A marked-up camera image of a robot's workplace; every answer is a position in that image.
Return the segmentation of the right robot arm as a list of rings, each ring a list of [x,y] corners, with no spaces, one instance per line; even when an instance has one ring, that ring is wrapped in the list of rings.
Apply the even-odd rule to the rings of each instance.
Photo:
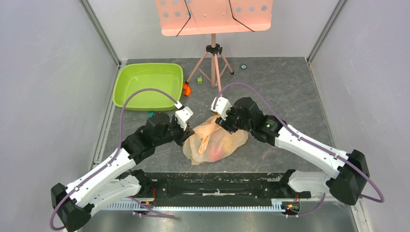
[[[247,131],[259,142],[290,151],[320,168],[311,173],[288,170],[279,184],[283,196],[322,192],[347,205],[355,205],[362,196],[370,178],[362,152],[355,149],[349,153],[314,140],[283,120],[263,114],[250,97],[234,104],[224,97],[215,98],[211,111],[219,114],[216,123],[227,132]]]

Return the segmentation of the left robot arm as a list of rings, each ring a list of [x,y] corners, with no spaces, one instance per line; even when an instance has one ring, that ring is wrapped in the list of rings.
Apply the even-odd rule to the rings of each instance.
[[[175,142],[182,145],[193,135],[189,120],[193,112],[187,107],[178,110],[172,117],[155,113],[146,124],[120,140],[119,147],[103,162],[79,179],[64,185],[57,183],[51,188],[52,207],[50,227],[54,231],[54,217],[63,223],[62,229],[74,232],[88,223],[92,216],[123,198],[138,194],[148,196],[152,184],[144,172],[137,170],[119,183],[112,181],[155,153],[163,144]]]

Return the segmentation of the translucent orange plastic bag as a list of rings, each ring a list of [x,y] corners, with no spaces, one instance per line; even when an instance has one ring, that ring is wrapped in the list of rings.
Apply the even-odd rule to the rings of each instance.
[[[228,157],[247,142],[248,132],[238,130],[230,134],[216,124],[217,118],[218,116],[212,116],[204,123],[193,128],[195,134],[184,142],[183,154],[191,160],[192,165],[220,160],[212,159],[209,156],[211,149],[214,147],[223,146],[226,151],[225,157]]]

